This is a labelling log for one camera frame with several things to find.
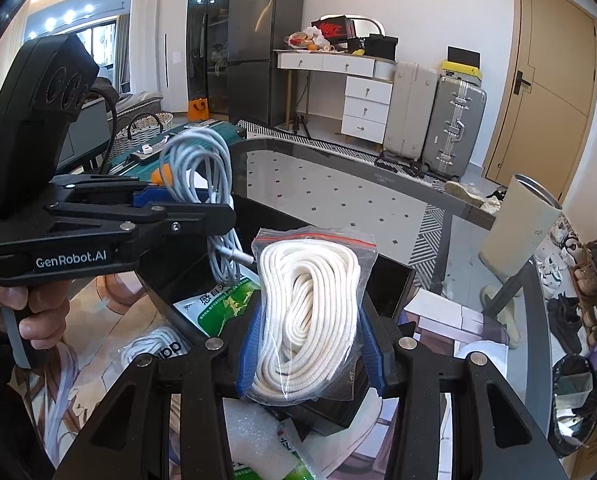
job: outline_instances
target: woven basket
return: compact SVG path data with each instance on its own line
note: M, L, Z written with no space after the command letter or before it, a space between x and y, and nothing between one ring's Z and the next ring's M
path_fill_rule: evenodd
M110 153L110 160L131 148L142 146L152 137L169 130L173 121L174 116L168 112L138 114L127 128L118 132Z

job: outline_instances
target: coiled rope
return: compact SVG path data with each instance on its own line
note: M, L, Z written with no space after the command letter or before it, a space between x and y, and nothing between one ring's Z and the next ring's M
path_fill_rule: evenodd
M262 250L258 264L265 326L255 396L280 404L316 397L354 344L358 258L326 240L281 240Z

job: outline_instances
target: human hand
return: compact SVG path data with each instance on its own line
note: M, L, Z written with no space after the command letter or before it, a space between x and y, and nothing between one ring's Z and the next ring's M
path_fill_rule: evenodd
M66 329L65 318L69 313L67 293L70 282L53 282L31 290L24 286L0 286L0 304L13 310L22 310L28 304L34 313L19 325L21 337L32 342L37 350L52 348L59 342ZM5 332L5 322L0 309L0 331Z

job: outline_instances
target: glass cabinet door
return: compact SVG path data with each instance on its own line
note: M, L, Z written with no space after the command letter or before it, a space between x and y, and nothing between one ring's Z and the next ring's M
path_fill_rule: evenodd
M227 114L229 0L188 0L188 92L208 98L210 112Z

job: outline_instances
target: white desk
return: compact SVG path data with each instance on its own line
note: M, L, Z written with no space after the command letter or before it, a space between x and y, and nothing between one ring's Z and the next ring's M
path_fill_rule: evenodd
M309 114L311 72L347 74L345 108L341 133L383 143L392 83L397 64L376 57L332 52L277 50L278 68L288 70L286 128L290 128L292 75L294 70L307 71L306 114Z

